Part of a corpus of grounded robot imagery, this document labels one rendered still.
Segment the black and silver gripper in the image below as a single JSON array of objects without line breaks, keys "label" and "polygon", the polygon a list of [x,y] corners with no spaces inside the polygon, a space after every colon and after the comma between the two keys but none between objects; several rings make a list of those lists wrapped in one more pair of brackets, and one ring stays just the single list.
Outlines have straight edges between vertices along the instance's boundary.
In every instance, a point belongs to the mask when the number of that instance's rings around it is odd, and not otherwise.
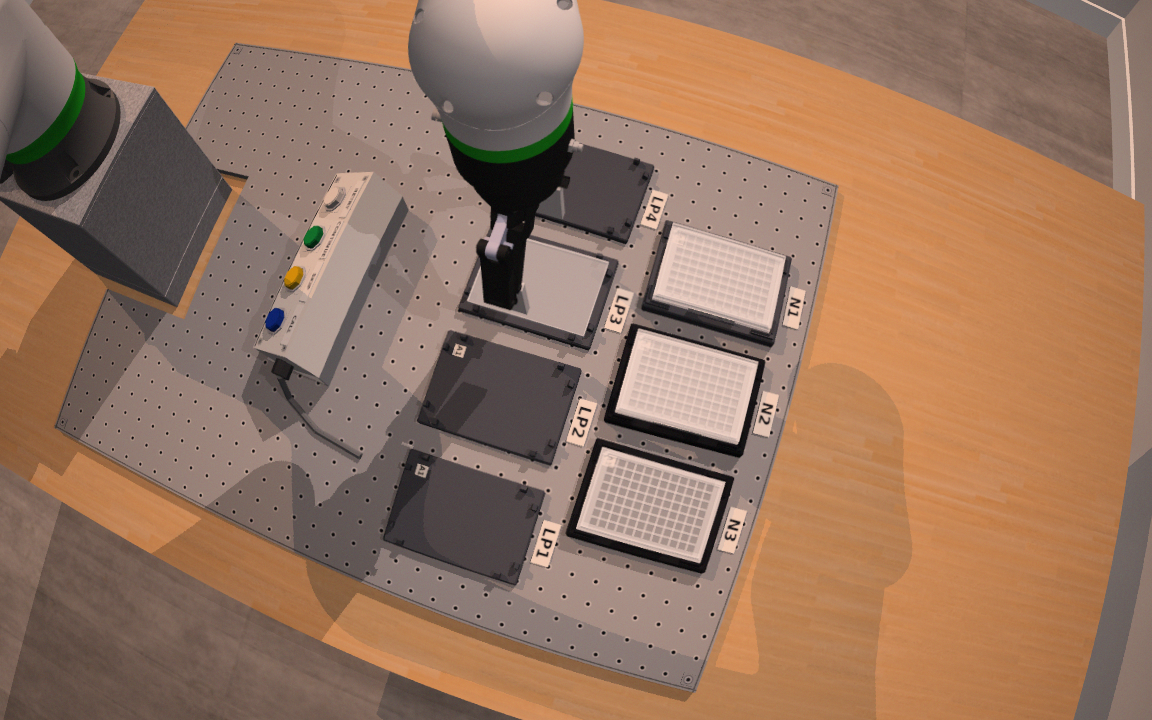
[{"label": "black and silver gripper", "polygon": [[492,237],[479,240],[476,245],[482,265],[484,304],[529,314],[529,297],[525,283],[522,283],[526,240],[535,228],[536,211],[563,220],[563,188],[567,190],[568,185],[570,176],[564,176],[563,170],[556,181],[532,194],[506,197],[473,188],[492,206]]}]

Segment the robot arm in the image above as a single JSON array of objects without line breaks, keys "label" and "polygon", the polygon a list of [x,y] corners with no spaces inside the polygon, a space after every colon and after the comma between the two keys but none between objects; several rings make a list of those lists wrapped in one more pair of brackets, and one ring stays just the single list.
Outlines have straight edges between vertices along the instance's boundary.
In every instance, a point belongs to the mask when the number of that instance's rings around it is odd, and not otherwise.
[{"label": "robot arm", "polygon": [[[573,135],[582,47],[577,0],[419,0],[410,67],[468,184],[532,194],[582,152]],[[13,174],[36,200],[78,190],[120,118],[116,94],[82,76],[26,0],[0,0],[0,184]]]}]

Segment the white button panel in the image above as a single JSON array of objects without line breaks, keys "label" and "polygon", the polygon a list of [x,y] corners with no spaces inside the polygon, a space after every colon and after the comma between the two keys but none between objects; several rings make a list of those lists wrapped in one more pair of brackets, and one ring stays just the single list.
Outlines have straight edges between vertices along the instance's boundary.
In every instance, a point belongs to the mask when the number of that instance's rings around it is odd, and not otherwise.
[{"label": "white button panel", "polygon": [[325,195],[253,348],[274,363],[271,372],[308,427],[361,458],[356,448],[317,429],[285,381],[296,372],[329,386],[410,210],[403,196],[376,172],[338,173]]}]

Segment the cream label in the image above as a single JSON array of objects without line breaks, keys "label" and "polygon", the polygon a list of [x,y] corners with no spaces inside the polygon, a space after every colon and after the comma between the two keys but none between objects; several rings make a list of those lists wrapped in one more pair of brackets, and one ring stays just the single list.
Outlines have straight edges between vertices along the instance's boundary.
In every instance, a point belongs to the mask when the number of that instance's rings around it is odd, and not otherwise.
[{"label": "cream label", "polygon": [[772,393],[763,391],[759,410],[758,414],[756,414],[755,420],[753,433],[756,435],[771,435],[772,420],[774,418],[774,410],[776,410],[778,397],[780,397],[780,395],[772,395]]},{"label": "cream label", "polygon": [[797,290],[797,288],[790,287],[783,320],[783,325],[787,325],[787,327],[794,329],[799,327],[799,316],[803,313],[804,296],[804,290]]},{"label": "cream label", "polygon": [[646,210],[643,217],[643,222],[641,225],[646,225],[646,227],[655,229],[660,220],[660,214],[662,214],[664,206],[666,206],[668,194],[660,194],[655,190],[652,191],[652,196],[646,205]]},{"label": "cream label", "polygon": [[616,293],[614,293],[609,314],[607,316],[607,320],[605,320],[605,329],[621,333],[623,325],[626,325],[626,316],[632,297],[634,291],[620,290],[617,288]]},{"label": "cream label", "polygon": [[559,530],[561,530],[561,525],[552,523],[552,521],[543,521],[540,535],[538,537],[538,543],[536,543],[531,562],[548,568],[550,556],[552,556],[553,550],[556,547]]},{"label": "cream label", "polygon": [[577,406],[576,414],[573,415],[573,425],[566,442],[584,447],[588,430],[590,429],[591,420],[593,420],[594,409],[594,402],[579,397],[579,406]]},{"label": "cream label", "polygon": [[718,550],[723,552],[735,552],[736,544],[738,541],[738,536],[741,533],[742,523],[744,523],[746,511],[741,509],[733,509],[730,507],[730,514],[723,524],[723,533],[721,536],[721,543],[719,543]]}]

